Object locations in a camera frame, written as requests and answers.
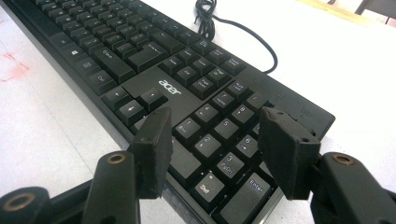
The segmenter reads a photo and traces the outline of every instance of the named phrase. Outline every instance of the red stain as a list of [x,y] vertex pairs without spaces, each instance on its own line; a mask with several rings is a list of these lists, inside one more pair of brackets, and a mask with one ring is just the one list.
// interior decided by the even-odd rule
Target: red stain
[[30,70],[30,68],[26,64],[18,61],[16,58],[14,58],[14,56],[11,53],[3,54],[3,56],[9,59],[10,61],[14,62],[15,66],[13,66],[11,69],[8,70],[9,76],[7,78],[0,79],[2,82],[7,82],[12,78],[23,77],[25,72]]

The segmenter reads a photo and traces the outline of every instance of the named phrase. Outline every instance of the black keyboard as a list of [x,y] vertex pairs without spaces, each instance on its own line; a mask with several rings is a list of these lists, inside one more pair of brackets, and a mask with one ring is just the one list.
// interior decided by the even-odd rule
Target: black keyboard
[[[259,223],[280,200],[257,147],[263,106],[288,113],[319,140],[334,121],[143,2],[5,2],[128,142],[146,115],[172,109],[174,154],[163,197],[186,222]],[[88,187],[55,203],[77,201]]]

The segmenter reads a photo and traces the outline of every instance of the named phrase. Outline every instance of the white table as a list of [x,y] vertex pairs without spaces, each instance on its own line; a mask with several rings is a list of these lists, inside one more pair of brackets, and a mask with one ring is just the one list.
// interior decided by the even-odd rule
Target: white table
[[[145,2],[197,30],[195,1]],[[0,196],[41,186],[53,197],[91,179],[97,160],[127,143],[0,6]],[[219,0],[215,13],[263,37],[279,59],[270,76],[336,116],[321,153],[359,159],[396,191],[394,28],[356,24],[291,0]],[[216,44],[261,70],[272,65],[250,35],[219,22],[216,28]],[[183,222],[164,200],[142,201],[141,211],[143,223]],[[312,223],[309,202],[283,198],[267,222]]]

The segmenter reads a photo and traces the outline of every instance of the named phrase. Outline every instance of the acer logo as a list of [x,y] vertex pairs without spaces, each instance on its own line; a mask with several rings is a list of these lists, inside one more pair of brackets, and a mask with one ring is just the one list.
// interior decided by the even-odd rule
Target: acer logo
[[168,81],[162,80],[162,81],[159,81],[158,83],[160,83],[160,85],[162,85],[163,87],[165,87],[170,93],[172,93],[172,95],[177,94],[177,93],[181,95],[181,92],[178,91],[178,90],[177,90],[175,87],[173,87],[171,84],[169,84]]

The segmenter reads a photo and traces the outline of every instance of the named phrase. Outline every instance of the cable cord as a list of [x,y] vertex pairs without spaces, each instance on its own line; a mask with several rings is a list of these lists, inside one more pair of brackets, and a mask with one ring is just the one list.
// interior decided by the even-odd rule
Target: cable cord
[[253,35],[258,41],[260,41],[260,43],[262,43],[266,49],[268,49],[268,51],[271,53],[271,56],[274,59],[274,65],[270,69],[263,71],[263,73],[270,74],[271,72],[273,72],[277,67],[277,57],[276,57],[276,53],[271,48],[271,46],[267,42],[265,42],[265,40],[263,40],[259,35],[254,33],[252,30],[248,29],[246,26],[244,26],[238,22],[235,22],[235,21],[227,21],[227,20],[221,19],[221,18],[217,17],[216,15],[213,15],[213,12],[215,11],[215,8],[216,8],[216,4],[217,4],[217,0],[197,0],[196,1],[195,7],[197,10],[197,16],[195,18],[194,23],[196,23],[198,19],[201,21],[201,23],[199,25],[199,29],[198,29],[198,34],[206,37],[209,40],[213,40],[213,38],[215,37],[216,30],[215,30],[215,23],[213,22],[212,19],[215,19],[217,21],[224,22],[227,24],[231,24],[233,26],[236,26],[236,27],[248,32],[250,35]]

